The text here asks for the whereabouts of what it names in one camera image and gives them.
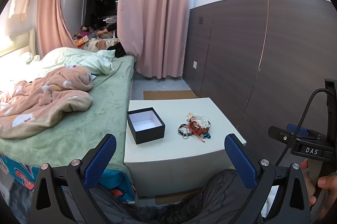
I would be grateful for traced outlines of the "right hand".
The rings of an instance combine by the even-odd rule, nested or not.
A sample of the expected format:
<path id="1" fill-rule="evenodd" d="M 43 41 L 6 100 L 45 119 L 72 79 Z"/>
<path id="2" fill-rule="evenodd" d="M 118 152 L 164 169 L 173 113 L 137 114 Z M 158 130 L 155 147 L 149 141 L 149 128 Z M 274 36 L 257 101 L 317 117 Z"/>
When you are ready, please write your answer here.
<path id="1" fill-rule="evenodd" d="M 312 183 L 309 173 L 311 170 L 310 165 L 313 162 L 314 160 L 305 159 L 300 164 L 300 168 L 301 170 L 306 170 L 306 172 L 303 173 L 303 176 L 308 193 L 308 201 L 309 205 L 314 207 L 311 211 L 311 223 L 319 223 L 330 211 L 336 200 L 336 172 L 318 178 L 318 188 L 322 191 L 319 198 L 316 198 L 314 196 L 316 192 L 315 185 Z"/>

